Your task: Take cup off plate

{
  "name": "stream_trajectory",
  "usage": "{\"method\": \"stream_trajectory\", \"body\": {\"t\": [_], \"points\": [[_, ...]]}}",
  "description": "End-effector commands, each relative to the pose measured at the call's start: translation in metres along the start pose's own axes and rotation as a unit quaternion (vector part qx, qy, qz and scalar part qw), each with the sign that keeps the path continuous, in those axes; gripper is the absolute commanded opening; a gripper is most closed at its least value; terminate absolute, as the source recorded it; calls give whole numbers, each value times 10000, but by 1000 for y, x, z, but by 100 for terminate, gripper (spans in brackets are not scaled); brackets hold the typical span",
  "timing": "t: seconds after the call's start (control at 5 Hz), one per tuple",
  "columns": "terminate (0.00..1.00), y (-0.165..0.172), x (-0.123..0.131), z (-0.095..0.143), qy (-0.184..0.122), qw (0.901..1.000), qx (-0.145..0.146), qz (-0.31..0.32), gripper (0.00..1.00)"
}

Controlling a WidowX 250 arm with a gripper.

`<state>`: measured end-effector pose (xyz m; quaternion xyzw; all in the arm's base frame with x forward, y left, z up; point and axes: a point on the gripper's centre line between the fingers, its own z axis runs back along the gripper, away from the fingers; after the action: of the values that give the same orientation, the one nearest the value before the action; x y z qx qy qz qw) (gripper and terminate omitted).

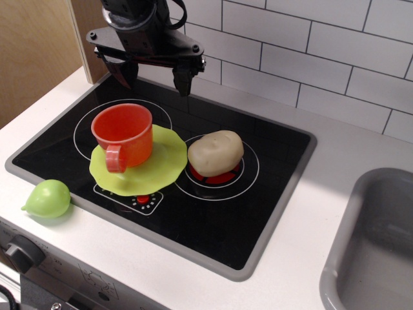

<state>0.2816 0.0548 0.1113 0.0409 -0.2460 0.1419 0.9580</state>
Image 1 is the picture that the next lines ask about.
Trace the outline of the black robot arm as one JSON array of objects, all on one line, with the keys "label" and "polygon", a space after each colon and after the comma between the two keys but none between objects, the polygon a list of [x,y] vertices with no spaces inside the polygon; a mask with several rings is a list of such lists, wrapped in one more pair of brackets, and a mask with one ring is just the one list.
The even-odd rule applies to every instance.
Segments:
[{"label": "black robot arm", "polygon": [[108,71],[126,88],[133,88],[139,65],[171,68],[174,86],[189,96],[192,79],[204,72],[201,43],[182,34],[186,6],[176,1],[183,15],[173,23],[166,1],[103,1],[104,28],[89,31],[86,39]]}]

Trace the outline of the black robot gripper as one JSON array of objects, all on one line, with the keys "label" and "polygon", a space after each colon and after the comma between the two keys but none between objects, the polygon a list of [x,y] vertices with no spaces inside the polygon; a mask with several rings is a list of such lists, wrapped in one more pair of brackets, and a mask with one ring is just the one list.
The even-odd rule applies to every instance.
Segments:
[{"label": "black robot gripper", "polygon": [[[186,7],[173,23],[167,5],[103,5],[107,27],[89,31],[86,40],[95,45],[109,73],[132,89],[144,63],[173,68],[174,86],[182,97],[191,93],[192,79],[205,70],[201,43],[179,31],[186,23]],[[178,67],[188,61],[189,67]]]}]

